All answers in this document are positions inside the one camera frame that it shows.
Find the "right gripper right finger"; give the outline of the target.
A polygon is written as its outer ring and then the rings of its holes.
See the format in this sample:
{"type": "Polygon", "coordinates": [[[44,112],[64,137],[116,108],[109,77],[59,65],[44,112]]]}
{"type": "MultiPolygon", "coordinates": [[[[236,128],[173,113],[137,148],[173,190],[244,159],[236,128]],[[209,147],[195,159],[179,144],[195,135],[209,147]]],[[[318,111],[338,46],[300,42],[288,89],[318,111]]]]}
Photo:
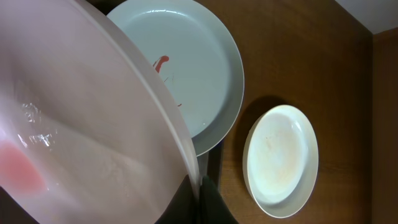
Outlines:
{"type": "Polygon", "coordinates": [[[238,224],[208,176],[202,178],[200,188],[200,218],[204,224],[238,224]]]}

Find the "white plate with red smear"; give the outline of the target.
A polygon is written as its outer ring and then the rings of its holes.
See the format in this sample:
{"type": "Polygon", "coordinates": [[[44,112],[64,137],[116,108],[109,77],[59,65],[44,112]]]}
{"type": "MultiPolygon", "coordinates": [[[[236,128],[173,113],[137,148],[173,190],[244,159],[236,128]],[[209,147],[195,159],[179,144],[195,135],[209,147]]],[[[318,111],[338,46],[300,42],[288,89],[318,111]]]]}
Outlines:
{"type": "Polygon", "coordinates": [[[163,79],[86,1],[1,2],[1,187],[39,223],[155,223],[193,143],[163,79]]]}

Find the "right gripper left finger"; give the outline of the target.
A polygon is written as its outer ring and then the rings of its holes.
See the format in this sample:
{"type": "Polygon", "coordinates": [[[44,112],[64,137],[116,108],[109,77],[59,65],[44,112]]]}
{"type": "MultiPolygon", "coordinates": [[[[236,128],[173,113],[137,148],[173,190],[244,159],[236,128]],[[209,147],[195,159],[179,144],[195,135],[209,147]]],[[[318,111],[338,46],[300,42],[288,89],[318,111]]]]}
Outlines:
{"type": "Polygon", "coordinates": [[[195,200],[189,176],[185,176],[178,190],[155,224],[194,224],[197,221],[195,200]]]}

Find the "pale grey plate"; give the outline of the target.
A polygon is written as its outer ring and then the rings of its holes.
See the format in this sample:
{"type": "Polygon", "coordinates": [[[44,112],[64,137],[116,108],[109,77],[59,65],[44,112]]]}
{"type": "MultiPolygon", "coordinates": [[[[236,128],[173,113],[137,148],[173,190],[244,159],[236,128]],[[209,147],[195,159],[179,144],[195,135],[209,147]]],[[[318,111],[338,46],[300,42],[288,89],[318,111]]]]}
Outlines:
{"type": "Polygon", "coordinates": [[[225,25],[193,0],[128,0],[107,17],[162,77],[198,156],[232,128],[244,96],[244,69],[225,25]]]}

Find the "white plate with sauce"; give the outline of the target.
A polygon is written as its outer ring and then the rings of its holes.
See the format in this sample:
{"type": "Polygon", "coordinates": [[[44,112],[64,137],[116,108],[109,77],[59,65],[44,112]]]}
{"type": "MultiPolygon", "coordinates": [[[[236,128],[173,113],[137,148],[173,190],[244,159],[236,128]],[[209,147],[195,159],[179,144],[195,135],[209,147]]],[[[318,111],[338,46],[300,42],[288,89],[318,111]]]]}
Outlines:
{"type": "Polygon", "coordinates": [[[249,130],[243,151],[246,188],[274,218],[296,214],[310,198],[318,174],[317,137],[296,107],[275,106],[249,130]]]}

